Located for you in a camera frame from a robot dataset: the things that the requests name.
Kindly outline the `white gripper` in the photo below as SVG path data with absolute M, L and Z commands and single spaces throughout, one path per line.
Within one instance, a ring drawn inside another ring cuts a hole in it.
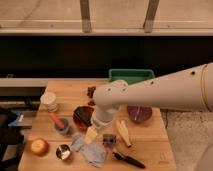
M 92 126 L 87 129 L 85 135 L 85 143 L 92 143 L 98 136 L 98 131 L 104 130 L 114 119 L 115 114 L 118 112 L 119 108 L 101 108 L 96 107 L 92 117 Z

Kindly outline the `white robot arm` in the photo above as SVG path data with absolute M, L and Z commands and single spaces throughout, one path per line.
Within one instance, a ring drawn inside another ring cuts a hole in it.
M 121 105 L 213 112 L 213 62 L 129 85 L 116 80 L 96 88 L 85 142 L 92 143 Z

